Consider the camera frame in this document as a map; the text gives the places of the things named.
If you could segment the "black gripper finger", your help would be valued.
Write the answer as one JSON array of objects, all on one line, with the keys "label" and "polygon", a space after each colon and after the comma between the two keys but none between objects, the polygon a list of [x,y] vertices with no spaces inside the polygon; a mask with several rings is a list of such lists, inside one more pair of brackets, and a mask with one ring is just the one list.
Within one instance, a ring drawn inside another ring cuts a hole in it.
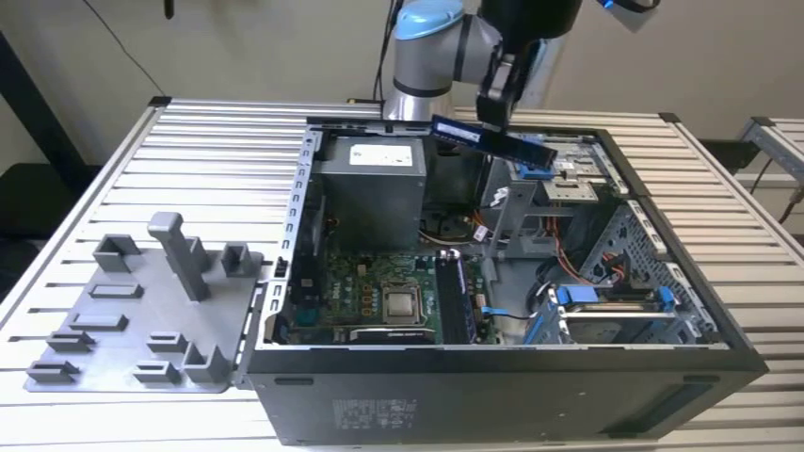
[{"label": "black gripper finger", "polygon": [[539,71],[539,66],[547,53],[547,40],[539,39],[530,43],[520,55],[520,75],[516,85],[516,101],[520,101],[527,90],[532,75]]},{"label": "black gripper finger", "polygon": [[498,51],[490,59],[484,79],[476,95],[476,116],[495,131],[510,127],[515,105],[527,83],[527,70],[514,54]]}]

